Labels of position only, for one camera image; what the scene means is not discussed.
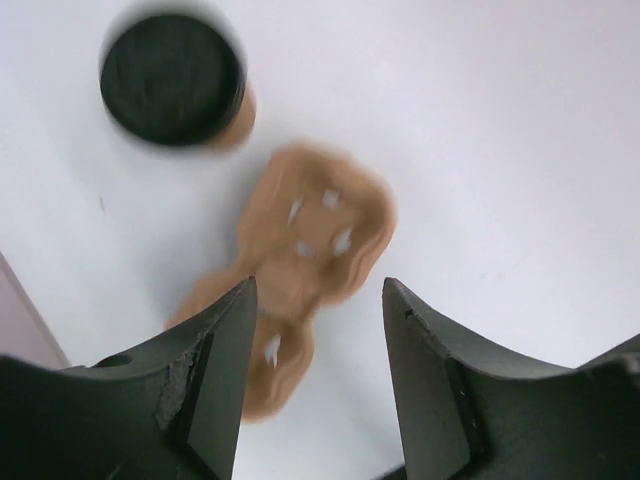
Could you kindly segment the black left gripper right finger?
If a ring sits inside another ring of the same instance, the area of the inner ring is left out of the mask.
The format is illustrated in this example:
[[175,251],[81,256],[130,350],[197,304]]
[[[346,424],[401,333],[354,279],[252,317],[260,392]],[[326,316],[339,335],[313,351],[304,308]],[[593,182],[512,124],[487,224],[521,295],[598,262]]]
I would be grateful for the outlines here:
[[503,347],[403,283],[383,318],[404,462],[394,479],[635,479],[639,341],[576,368]]

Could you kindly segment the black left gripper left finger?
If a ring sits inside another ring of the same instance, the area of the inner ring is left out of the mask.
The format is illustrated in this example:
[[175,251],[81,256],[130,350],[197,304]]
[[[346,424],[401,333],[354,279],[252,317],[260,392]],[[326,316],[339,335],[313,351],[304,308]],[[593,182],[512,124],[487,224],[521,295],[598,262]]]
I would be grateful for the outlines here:
[[241,281],[191,319],[91,367],[1,359],[5,479],[228,479],[257,320]]

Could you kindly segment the brown pulp cup carrier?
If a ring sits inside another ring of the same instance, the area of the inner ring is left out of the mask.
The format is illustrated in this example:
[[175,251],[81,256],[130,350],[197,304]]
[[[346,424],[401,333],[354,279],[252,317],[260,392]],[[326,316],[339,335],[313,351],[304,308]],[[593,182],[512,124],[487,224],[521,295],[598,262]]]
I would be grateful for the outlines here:
[[198,280],[168,328],[254,277],[257,321],[242,419],[278,413],[314,355],[312,320],[352,297],[389,245],[395,207],[381,179],[335,150],[295,143],[274,152],[237,226],[231,266]]

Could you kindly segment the brown paper coffee cup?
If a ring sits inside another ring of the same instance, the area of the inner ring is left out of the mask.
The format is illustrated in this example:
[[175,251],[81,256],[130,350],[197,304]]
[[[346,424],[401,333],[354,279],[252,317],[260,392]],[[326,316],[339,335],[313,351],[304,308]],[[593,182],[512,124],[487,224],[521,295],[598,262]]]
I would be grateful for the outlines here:
[[218,151],[229,151],[241,146],[251,135],[256,120],[256,102],[250,84],[245,87],[239,110],[227,127],[207,139],[204,144]]

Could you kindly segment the black plastic cup lid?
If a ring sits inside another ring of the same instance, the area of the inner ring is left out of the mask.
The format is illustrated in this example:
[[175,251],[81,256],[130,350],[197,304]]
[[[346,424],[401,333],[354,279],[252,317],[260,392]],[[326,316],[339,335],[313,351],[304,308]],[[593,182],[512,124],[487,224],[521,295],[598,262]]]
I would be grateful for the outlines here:
[[123,129],[166,147],[204,144],[221,132],[247,85],[244,61],[218,26],[179,11],[118,25],[99,81],[105,108]]

